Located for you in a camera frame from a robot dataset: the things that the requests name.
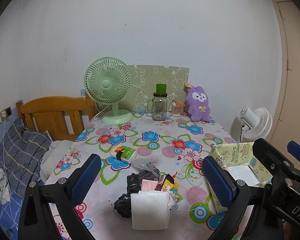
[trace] table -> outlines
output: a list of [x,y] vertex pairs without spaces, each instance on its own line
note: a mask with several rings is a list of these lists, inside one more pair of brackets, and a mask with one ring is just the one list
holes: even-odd
[[[123,125],[107,125],[97,117],[80,134],[56,166],[46,184],[68,178],[92,153],[101,157],[102,166],[84,202],[75,209],[95,239],[208,239],[225,212],[217,214],[207,180],[201,171],[202,159],[211,145],[234,143],[235,140],[211,119],[192,122],[186,113],[165,121],[153,121],[146,111],[132,112],[134,118]],[[168,229],[138,231],[132,229],[131,219],[122,218],[112,204],[126,193],[126,177],[138,173],[131,164],[111,158],[115,145],[137,150],[144,158],[159,160],[157,168],[169,173],[178,183],[171,189],[178,197],[170,212]],[[61,235],[70,239],[54,204],[50,205]],[[244,226],[233,239],[239,239]]]

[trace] green fan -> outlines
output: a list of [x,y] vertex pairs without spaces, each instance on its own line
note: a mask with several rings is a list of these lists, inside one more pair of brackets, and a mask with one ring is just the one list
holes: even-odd
[[118,102],[126,97],[131,85],[132,76],[128,66],[112,57],[96,60],[84,75],[87,94],[97,103],[112,105],[112,111],[102,117],[107,124],[123,124],[132,120],[133,115],[128,110],[118,108]]

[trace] yellow bow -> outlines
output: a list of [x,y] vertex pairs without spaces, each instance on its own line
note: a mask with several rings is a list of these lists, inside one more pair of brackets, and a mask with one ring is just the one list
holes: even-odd
[[199,109],[201,109],[201,112],[205,112],[206,107],[205,106],[199,106]]

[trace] purple plush toy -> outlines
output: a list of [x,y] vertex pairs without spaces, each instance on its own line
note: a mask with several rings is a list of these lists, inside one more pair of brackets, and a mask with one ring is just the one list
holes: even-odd
[[210,108],[208,106],[208,97],[202,87],[188,88],[186,102],[189,105],[188,113],[193,122],[210,121]]

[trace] fan center cap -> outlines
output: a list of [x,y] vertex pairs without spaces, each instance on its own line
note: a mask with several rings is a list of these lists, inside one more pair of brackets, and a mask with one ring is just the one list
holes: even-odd
[[111,85],[111,82],[106,79],[106,80],[103,80],[101,84],[104,88],[109,88]]

